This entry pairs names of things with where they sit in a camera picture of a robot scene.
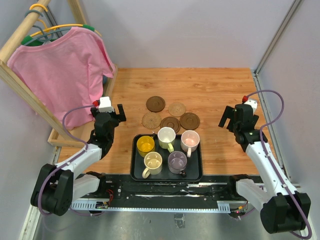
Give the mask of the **pink mug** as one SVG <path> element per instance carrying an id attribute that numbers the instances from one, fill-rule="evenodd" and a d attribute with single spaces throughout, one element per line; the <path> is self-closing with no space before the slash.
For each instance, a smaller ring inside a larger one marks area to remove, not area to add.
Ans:
<path id="1" fill-rule="evenodd" d="M 200 143 L 200 136 L 194 130 L 186 130 L 181 135 L 180 147 L 186 152 L 188 158 L 191 157 L 192 152 L 194 152 Z"/>

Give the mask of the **large woven rattan coaster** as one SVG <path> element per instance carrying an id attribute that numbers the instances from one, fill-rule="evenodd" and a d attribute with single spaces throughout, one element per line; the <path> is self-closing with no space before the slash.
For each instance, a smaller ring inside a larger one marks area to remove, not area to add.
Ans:
<path id="1" fill-rule="evenodd" d="M 162 118 L 156 112 L 148 112 L 142 117 L 142 125 L 147 129 L 156 129 L 161 124 Z"/>

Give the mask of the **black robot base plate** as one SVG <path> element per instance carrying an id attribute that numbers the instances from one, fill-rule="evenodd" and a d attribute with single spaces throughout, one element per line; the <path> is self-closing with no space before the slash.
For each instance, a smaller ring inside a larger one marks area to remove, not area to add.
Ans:
<path id="1" fill-rule="evenodd" d="M 217 203 L 233 206 L 246 203 L 245 198 L 227 189 L 228 175 L 203 175 L 197 182 L 136 181 L 129 174 L 106 176 L 105 196 L 112 202 L 129 207 L 195 207 Z"/>

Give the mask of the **yellow translucent cup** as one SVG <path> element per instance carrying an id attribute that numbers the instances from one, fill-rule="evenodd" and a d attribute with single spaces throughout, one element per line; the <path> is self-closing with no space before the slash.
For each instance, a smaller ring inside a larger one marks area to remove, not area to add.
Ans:
<path id="1" fill-rule="evenodd" d="M 151 136 L 141 136 L 136 143 L 138 153 L 143 158 L 150 152 L 154 152 L 156 149 L 156 144 Z"/>

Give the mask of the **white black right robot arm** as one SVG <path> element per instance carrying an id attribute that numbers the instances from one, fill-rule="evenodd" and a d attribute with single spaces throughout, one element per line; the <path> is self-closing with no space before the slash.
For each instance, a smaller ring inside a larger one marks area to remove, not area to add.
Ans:
<path id="1" fill-rule="evenodd" d="M 264 184 L 264 188 L 260 188 L 246 174 L 233 175 L 227 184 L 227 196 L 232 200 L 243 197 L 249 201 L 270 234 L 310 229 L 307 220 L 311 199 L 307 193 L 299 192 L 280 168 L 268 139 L 255 128 L 258 119 L 248 103 L 226 106 L 222 114 L 219 127 L 226 127 L 234 134 Z"/>

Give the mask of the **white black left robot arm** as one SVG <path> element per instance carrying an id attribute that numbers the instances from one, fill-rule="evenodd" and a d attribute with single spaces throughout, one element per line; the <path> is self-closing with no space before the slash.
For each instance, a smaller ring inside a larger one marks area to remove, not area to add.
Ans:
<path id="1" fill-rule="evenodd" d="M 90 105 L 95 119 L 94 129 L 84 147 L 68 159 L 54 165 L 45 164 L 40 169 L 30 203 L 43 215 L 64 215 L 74 201 L 93 194 L 101 198 L 107 193 L 106 178 L 97 172 L 84 170 L 103 159 L 110 151 L 115 137 L 115 128 L 127 120 L 122 104 L 118 112 Z"/>

